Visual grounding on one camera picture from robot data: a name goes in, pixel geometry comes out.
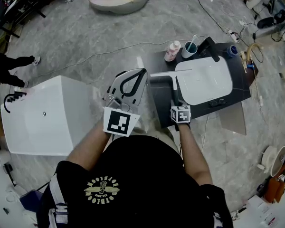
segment white sink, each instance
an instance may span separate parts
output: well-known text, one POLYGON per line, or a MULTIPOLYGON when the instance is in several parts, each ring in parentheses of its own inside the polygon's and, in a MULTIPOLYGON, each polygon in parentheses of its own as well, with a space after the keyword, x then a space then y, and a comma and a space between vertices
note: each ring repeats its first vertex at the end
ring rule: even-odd
POLYGON ((219 56, 215 62, 211 57, 179 63, 175 70, 192 69, 187 74, 177 76, 184 100, 190 105, 198 105, 229 95, 233 84, 226 60, 219 56))
POLYGON ((1 105, 9 151, 18 154, 68 155, 92 128, 86 85, 57 76, 32 93, 1 105))

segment black faucet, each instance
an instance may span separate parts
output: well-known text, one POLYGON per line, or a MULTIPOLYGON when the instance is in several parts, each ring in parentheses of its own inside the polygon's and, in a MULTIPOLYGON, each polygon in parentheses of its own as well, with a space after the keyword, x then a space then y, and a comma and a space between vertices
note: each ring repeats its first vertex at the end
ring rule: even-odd
POLYGON ((15 91, 14 94, 8 94, 5 96, 4 100, 3 100, 3 106, 4 106, 4 109, 6 110, 7 113, 10 113, 10 111, 6 108, 6 105, 5 105, 5 102, 13 102, 15 101, 16 99, 19 99, 19 97, 22 97, 24 95, 27 95, 27 93, 25 92, 18 92, 18 91, 15 91))
POLYGON ((219 56, 215 51, 215 43, 211 37, 207 37, 198 47, 198 54, 200 56, 205 55, 206 50, 210 53, 215 62, 219 61, 219 56))

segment white sneaker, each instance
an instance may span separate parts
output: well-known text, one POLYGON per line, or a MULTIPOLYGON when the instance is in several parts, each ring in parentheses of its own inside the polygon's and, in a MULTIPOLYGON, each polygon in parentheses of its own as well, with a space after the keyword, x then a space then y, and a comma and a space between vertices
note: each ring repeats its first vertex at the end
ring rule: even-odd
POLYGON ((35 57, 35 61, 33 62, 33 65, 37 66, 39 62, 40 62, 40 57, 35 57))

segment yellow graphic print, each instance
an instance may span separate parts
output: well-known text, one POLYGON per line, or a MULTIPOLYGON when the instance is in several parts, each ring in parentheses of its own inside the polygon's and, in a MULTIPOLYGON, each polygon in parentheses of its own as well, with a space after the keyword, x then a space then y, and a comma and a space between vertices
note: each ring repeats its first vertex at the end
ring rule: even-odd
POLYGON ((117 195, 120 190, 117 188, 118 183, 112 177, 100 177, 93 179, 92 182, 88 182, 89 186, 85 189, 85 195, 88 196, 88 200, 92 200, 92 203, 106 204, 114 200, 115 195, 117 195))

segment pink bottle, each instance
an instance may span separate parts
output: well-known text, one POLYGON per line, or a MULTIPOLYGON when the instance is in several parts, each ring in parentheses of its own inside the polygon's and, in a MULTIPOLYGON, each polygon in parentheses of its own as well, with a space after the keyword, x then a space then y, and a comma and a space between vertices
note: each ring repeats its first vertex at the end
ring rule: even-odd
POLYGON ((181 48, 181 44, 178 40, 174 41, 172 44, 169 45, 166 55, 164 57, 166 62, 171 62, 175 59, 177 53, 181 48))

